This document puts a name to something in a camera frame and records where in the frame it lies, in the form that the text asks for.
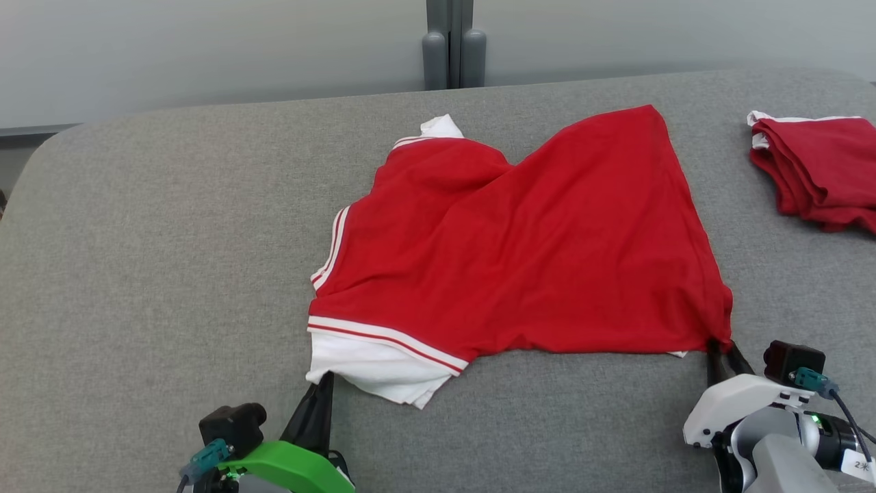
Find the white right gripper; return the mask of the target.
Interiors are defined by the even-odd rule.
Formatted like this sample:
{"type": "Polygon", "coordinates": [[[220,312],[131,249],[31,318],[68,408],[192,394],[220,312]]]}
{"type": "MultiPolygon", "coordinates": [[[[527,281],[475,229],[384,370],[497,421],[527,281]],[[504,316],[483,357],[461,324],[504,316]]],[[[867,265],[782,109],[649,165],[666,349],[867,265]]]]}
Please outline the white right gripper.
{"type": "Polygon", "coordinates": [[[726,354],[719,340],[706,343],[707,377],[709,388],[701,394],[697,404],[683,425],[683,440],[687,445],[710,448],[715,433],[722,433],[748,415],[771,405],[804,406],[804,399],[812,399],[814,392],[788,387],[766,377],[758,377],[734,341],[726,354]]]}

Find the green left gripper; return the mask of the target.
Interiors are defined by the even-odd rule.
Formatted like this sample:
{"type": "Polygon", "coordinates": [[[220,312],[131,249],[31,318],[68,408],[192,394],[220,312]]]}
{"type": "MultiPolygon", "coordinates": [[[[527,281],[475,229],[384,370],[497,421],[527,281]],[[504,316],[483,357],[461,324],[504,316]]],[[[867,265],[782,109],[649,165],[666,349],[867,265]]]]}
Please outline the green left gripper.
{"type": "Polygon", "coordinates": [[[291,492],[355,492],[346,459],[331,451],[334,380],[335,375],[326,372],[319,384],[309,386],[281,440],[219,463],[218,470],[233,479],[252,475],[291,492]]]}

